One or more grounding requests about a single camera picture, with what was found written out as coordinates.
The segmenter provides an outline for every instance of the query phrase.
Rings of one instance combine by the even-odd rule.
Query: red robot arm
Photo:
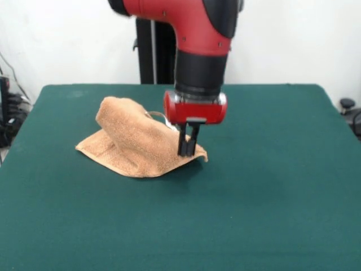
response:
[[[109,0],[118,14],[169,23],[177,38],[174,91],[164,110],[180,127],[178,155],[192,156],[201,124],[219,124],[227,111],[221,93],[231,40],[243,0]],[[186,126],[192,126],[186,141]]]

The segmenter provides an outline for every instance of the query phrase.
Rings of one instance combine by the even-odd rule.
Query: brown towel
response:
[[[96,115],[102,129],[76,146],[95,162],[129,177],[158,177],[200,156],[177,155],[179,132],[153,119],[137,102],[127,98],[105,98]]]

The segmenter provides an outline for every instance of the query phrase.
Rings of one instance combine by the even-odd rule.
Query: cloth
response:
[[[96,121],[102,130],[80,142],[76,150],[124,176],[159,177],[201,156],[208,161],[199,145],[193,157],[178,156],[179,132],[154,120],[129,98],[105,98]]]
[[[42,90],[0,168],[1,271],[361,270],[361,144],[319,86],[224,86],[208,163],[158,178],[74,150],[104,97],[162,112],[167,88]]]

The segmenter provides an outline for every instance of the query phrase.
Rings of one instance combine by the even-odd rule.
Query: black knob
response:
[[[341,99],[340,104],[341,104],[342,108],[346,109],[346,110],[349,110],[349,109],[351,109],[352,107],[354,107],[356,105],[354,100],[347,99],[347,98]]]
[[[111,5],[112,10],[116,13],[119,13],[124,16],[130,16],[127,10],[125,9],[123,0],[108,0],[109,4]]]

